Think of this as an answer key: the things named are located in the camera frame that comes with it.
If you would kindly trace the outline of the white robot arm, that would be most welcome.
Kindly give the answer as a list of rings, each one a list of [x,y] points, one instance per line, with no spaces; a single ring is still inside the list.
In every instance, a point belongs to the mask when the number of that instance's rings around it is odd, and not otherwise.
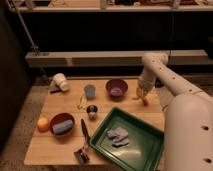
[[[164,128],[164,171],[213,171],[213,97],[167,67],[168,55],[147,52],[136,98],[145,100],[156,79],[173,94]]]

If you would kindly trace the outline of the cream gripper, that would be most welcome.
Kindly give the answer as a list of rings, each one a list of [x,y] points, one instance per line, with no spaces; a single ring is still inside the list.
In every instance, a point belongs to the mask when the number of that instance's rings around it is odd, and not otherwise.
[[[133,100],[139,100],[140,98],[143,97],[143,103],[144,104],[148,104],[148,99],[146,98],[147,94],[150,92],[150,88],[147,86],[138,86],[136,88],[136,95],[135,97],[133,97]]]

